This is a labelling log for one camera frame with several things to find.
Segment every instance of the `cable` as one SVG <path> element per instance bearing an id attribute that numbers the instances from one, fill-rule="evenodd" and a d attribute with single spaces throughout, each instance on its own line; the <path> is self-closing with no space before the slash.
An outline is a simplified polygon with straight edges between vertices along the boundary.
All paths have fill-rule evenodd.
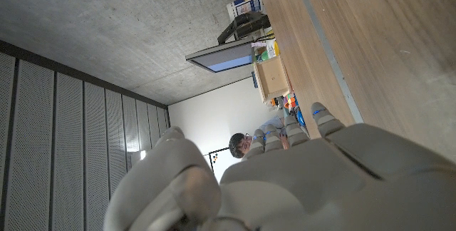
<path id="1" fill-rule="evenodd" d="M 265 35 L 265 36 L 261 36 L 257 39 L 255 39 L 255 42 L 258 42 L 258 41 L 265 41 L 265 40 L 269 40 L 269 39 L 275 39 L 276 36 L 274 35 L 274 32 L 269 34 L 269 35 Z"/>

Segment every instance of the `light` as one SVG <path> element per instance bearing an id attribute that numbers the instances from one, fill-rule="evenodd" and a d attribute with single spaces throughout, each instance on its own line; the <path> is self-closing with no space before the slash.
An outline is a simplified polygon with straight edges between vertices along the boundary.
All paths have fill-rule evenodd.
<path id="1" fill-rule="evenodd" d="M 140 160 L 144 159 L 145 157 L 145 151 L 141 151 L 140 153 Z"/>

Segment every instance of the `concrete ceiling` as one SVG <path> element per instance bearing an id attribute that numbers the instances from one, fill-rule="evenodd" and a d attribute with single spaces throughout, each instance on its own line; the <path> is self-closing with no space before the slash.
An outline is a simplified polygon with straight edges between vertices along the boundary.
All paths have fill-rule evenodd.
<path id="1" fill-rule="evenodd" d="M 232 0 L 0 0 L 0 39 L 164 104 L 238 81 L 185 55 L 217 45 Z"/>

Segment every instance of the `blue cloth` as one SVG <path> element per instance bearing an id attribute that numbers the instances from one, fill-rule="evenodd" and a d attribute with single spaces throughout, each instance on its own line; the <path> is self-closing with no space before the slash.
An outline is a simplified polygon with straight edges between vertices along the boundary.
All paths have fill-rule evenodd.
<path id="1" fill-rule="evenodd" d="M 259 129 L 261 129 L 263 132 L 266 132 L 266 126 L 268 126 L 269 124 L 276 127 L 277 133 L 286 135 L 285 126 L 277 115 L 274 116 L 271 120 L 265 122 L 263 125 L 259 126 Z"/>

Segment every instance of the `dark hair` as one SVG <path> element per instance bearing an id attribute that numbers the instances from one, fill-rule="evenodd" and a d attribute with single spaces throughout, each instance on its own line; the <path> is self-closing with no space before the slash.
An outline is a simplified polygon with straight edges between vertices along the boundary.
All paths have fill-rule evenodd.
<path id="1" fill-rule="evenodd" d="M 239 159 L 244 157 L 244 153 L 239 149 L 239 144 L 241 143 L 242 138 L 244 138 L 244 134 L 236 133 L 229 140 L 229 151 L 233 157 Z"/>

